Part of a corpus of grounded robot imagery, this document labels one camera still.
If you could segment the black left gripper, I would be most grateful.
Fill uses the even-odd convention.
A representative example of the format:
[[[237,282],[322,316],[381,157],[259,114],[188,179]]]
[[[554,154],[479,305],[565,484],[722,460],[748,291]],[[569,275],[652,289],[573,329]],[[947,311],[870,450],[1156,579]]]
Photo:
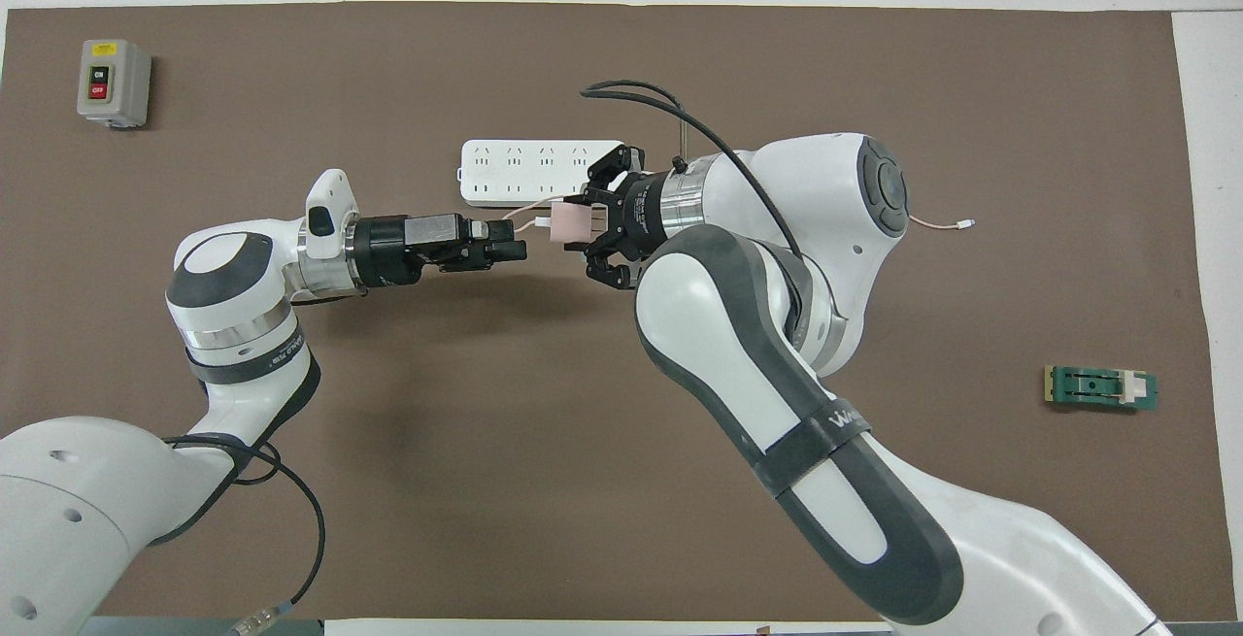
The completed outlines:
[[[511,219],[466,219],[457,212],[362,217],[351,238],[355,281],[368,289],[415,284],[426,265],[441,273],[462,273],[523,260],[527,243],[515,241]]]

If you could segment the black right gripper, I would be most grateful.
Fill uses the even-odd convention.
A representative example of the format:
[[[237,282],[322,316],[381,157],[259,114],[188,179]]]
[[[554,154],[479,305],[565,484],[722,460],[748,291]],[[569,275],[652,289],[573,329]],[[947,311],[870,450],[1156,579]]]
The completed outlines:
[[[605,237],[594,238],[590,243],[564,243],[564,250],[584,255],[587,277],[613,289],[635,289],[638,273],[633,263],[648,260],[669,238],[661,195],[670,171],[640,173],[644,161],[643,149],[618,145],[590,163],[588,180],[580,193],[567,198],[568,204],[607,206]],[[609,185],[617,179],[622,183],[612,190]],[[624,265],[609,263],[614,253],[622,253]]]

